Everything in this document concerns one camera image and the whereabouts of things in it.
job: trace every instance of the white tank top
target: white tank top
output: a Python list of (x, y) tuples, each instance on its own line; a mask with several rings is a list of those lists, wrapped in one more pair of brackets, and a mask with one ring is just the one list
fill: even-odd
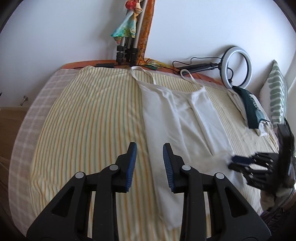
[[(139, 81), (134, 70), (144, 71), (153, 84)], [(183, 195), (173, 194), (168, 186), (163, 162), (165, 143), (170, 143), (174, 154), (200, 173), (214, 175), (221, 172), (238, 189), (242, 188), (244, 179), (240, 173), (227, 167), (234, 154), (233, 149), (204, 86), (190, 75), (190, 82), (197, 86), (197, 91), (172, 91), (156, 85), (153, 75), (141, 67), (132, 67), (130, 72), (142, 92), (143, 118), (158, 209), (171, 230), (181, 226)]]

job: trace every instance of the dark green cloth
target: dark green cloth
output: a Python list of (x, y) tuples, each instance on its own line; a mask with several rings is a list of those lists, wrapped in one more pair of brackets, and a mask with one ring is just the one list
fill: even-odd
[(249, 129), (258, 129), (260, 121), (265, 120), (265, 117), (254, 99), (250, 96), (252, 93), (237, 86), (233, 86), (232, 89), (242, 98), (247, 114)]

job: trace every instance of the mattress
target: mattress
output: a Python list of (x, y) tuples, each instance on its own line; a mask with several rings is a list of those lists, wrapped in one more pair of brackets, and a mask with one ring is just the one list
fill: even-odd
[[(132, 187), (128, 194), (117, 194), (120, 239), (178, 240), (180, 229), (168, 231), (158, 216), (138, 85), (127, 70), (89, 66), (65, 88), (69, 82), (66, 75), (72, 79), (76, 73), (61, 70), (50, 79), (35, 102), (48, 98), (49, 93), (57, 89), (60, 90), (59, 94), (55, 92), (58, 99), (54, 105), (54, 101), (34, 102), (17, 137), (10, 168), (10, 177), (13, 178), (9, 178), (12, 190), (9, 201), (11, 209), (14, 209), (12, 216), (16, 226), (25, 234), (36, 216), (71, 176), (77, 171), (86, 174), (99, 172), (125, 153), (130, 141), (135, 141), (138, 155)], [(136, 75), (139, 80), (150, 82), (145, 74), (136, 72)], [(153, 75), (157, 84), (169, 89), (196, 90), (192, 84), (176, 76)], [(276, 140), (271, 136), (258, 137), (244, 125), (224, 87), (201, 83), (206, 86), (236, 154), (248, 156), (256, 151), (277, 151)], [(68, 113), (65, 112), (69, 109), (67, 105), (73, 107)], [(71, 137), (73, 125), (79, 130), (77, 138)], [(72, 155), (65, 155), (65, 150)], [(259, 191), (246, 186), (242, 194), (260, 213)]]

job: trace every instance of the green patterned pillow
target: green patterned pillow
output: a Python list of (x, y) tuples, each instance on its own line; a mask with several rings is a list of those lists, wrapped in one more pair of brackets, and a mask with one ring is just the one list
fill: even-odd
[(287, 83), (274, 60), (271, 72), (260, 91), (260, 103), (273, 125), (284, 124), (287, 115)]

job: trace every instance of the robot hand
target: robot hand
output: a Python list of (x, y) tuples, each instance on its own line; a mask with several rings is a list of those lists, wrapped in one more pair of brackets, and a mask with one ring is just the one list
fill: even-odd
[[(295, 180), (296, 173), (296, 158), (292, 157), (291, 179)], [(296, 201), (295, 187), (279, 187), (276, 193), (261, 191), (260, 203), (264, 211), (274, 211), (279, 207), (288, 210)]]

